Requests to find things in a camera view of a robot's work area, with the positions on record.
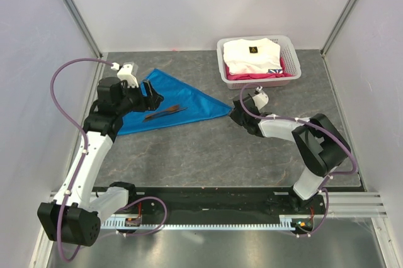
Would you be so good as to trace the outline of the blue cloth napkin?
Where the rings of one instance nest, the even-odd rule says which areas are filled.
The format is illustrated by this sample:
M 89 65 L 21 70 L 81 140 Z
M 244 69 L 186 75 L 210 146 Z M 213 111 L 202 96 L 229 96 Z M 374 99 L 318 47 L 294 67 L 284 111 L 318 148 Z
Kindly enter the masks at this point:
M 124 116 L 120 136 L 212 120 L 231 111 L 229 105 L 159 69 L 154 69 L 146 79 L 164 101 L 156 111 Z

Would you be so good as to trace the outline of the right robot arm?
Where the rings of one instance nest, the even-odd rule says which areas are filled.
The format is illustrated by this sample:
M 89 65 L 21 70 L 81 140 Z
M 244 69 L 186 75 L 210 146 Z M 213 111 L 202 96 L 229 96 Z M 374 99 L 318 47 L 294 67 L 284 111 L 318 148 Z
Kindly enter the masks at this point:
M 288 205 L 304 213 L 334 170 L 351 156 L 351 149 L 329 118 L 321 113 L 311 118 L 281 117 L 264 113 L 268 95 L 263 91 L 233 99 L 230 118 L 251 135 L 278 138 L 296 144 L 305 168 L 289 190 Z

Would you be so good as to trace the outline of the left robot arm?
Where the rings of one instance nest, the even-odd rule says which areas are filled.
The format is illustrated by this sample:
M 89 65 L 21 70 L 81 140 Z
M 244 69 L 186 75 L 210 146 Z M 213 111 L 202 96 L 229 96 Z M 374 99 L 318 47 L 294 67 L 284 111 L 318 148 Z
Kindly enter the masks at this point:
M 114 182 L 100 197 L 92 199 L 100 167 L 131 112 L 155 111 L 164 98 L 144 80 L 139 86 L 106 77 L 98 82 L 97 99 L 84 120 L 79 150 L 63 185 L 49 203 L 41 203 L 37 215 L 48 239 L 90 247 L 101 225 L 122 210 L 133 213 L 138 206 L 135 186 Z

